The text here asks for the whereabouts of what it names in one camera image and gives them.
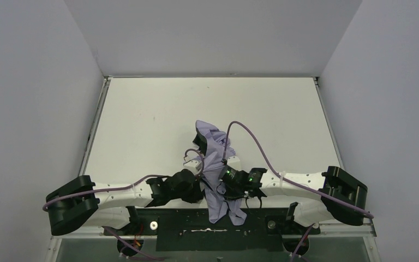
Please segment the purple folding umbrella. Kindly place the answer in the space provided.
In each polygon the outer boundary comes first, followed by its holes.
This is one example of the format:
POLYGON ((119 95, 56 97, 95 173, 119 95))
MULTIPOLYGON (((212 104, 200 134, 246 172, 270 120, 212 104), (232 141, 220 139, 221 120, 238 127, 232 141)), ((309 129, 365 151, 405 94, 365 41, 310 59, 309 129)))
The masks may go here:
POLYGON ((201 153, 204 155, 202 178, 205 182, 209 222, 215 224, 228 215, 233 225, 243 225, 247 214, 241 210, 241 200, 224 199, 225 184, 220 180, 220 173, 224 167, 223 157, 235 156, 236 151, 231 147, 226 133, 213 124, 197 120, 195 128, 196 138, 206 145, 206 149, 202 149, 201 153))

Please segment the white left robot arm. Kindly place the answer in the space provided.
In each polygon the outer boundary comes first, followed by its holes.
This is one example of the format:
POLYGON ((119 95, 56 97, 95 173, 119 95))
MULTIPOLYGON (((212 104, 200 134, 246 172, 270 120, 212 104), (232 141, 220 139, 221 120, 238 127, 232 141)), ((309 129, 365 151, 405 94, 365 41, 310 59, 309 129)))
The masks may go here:
POLYGON ((190 204, 203 199, 200 180, 188 169, 173 176, 146 175, 124 185, 78 176, 48 194, 42 209, 49 216, 52 235, 62 236, 82 226, 132 230, 139 221, 134 208, 165 206, 176 199, 190 204))

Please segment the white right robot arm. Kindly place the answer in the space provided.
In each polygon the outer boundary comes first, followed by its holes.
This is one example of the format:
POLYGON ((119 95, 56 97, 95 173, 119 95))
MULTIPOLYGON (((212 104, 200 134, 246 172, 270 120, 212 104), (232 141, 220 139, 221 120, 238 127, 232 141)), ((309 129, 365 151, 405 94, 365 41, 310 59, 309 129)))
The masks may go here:
POLYGON ((302 198, 290 204, 288 220, 308 227, 330 219, 352 226, 363 225, 368 188, 345 170, 329 166, 325 172, 276 173, 265 168, 249 172, 225 166, 219 174, 224 198, 263 198, 276 195, 302 198))

